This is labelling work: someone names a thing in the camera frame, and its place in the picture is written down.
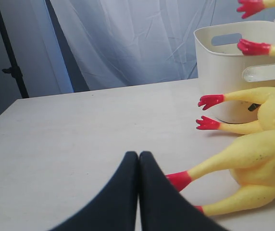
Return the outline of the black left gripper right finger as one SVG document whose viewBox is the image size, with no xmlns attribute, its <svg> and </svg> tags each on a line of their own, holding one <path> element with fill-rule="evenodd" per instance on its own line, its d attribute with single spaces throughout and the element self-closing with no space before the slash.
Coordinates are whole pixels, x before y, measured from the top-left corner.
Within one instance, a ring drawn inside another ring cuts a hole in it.
<svg viewBox="0 0 275 231">
<path fill-rule="evenodd" d="M 139 155 L 143 231 L 225 231 L 199 212 L 168 181 L 149 151 Z"/>
</svg>

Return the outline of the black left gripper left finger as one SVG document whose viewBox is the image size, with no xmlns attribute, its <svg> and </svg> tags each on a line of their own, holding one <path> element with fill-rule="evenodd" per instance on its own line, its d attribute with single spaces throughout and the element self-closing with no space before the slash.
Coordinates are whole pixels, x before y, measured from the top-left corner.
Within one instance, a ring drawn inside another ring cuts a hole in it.
<svg viewBox="0 0 275 231">
<path fill-rule="evenodd" d="M 80 211 L 53 231 L 133 231 L 139 182 L 136 152 L 126 152 L 103 189 Z"/>
</svg>

